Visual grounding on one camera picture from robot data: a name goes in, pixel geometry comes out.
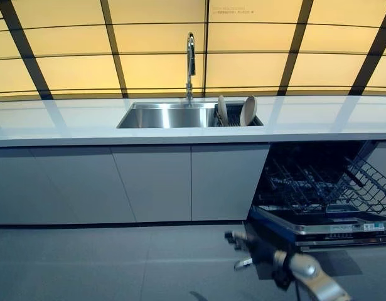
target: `faucet spout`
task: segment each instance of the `faucet spout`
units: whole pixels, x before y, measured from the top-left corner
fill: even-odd
[[[187,36],[187,101],[188,106],[191,106],[193,99],[193,85],[191,83],[191,76],[195,75],[195,42],[193,33],[188,33]]]

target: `white plate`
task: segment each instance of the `white plate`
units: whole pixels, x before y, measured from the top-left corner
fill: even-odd
[[[257,112],[257,99],[254,96],[247,97],[242,112],[240,113],[240,125],[246,127],[252,123]]]
[[[226,109],[226,103],[222,95],[218,97],[218,113],[220,115],[220,118],[222,119],[223,126],[227,127],[229,125],[228,112]]]

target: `gray floor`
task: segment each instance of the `gray floor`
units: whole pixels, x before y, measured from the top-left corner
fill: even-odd
[[[0,230],[0,300],[295,300],[293,285],[233,271],[244,253],[227,230],[243,227]],[[386,247],[347,252],[362,274],[336,279],[356,300],[386,300]]]

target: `white countertop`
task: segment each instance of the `white countertop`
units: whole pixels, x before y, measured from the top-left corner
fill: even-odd
[[[195,144],[300,140],[386,140],[386,97],[257,97],[261,127],[117,129],[133,102],[166,99],[0,102],[0,147]],[[226,101],[245,97],[226,97]],[[216,98],[195,98],[216,102]]]

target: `wire rack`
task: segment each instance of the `wire rack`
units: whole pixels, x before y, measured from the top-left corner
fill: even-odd
[[[284,206],[297,214],[326,210],[330,204],[350,204],[360,211],[386,210],[386,177],[361,157],[345,158],[336,169],[272,160],[264,170],[270,189],[260,193],[258,204]]]
[[[227,113],[228,113],[228,123],[229,127],[240,127],[240,113],[242,111],[242,104],[228,104]],[[218,113],[218,105],[215,106],[215,118],[216,125],[218,127],[223,127],[222,118]],[[262,125],[261,121],[256,117],[250,125]]]

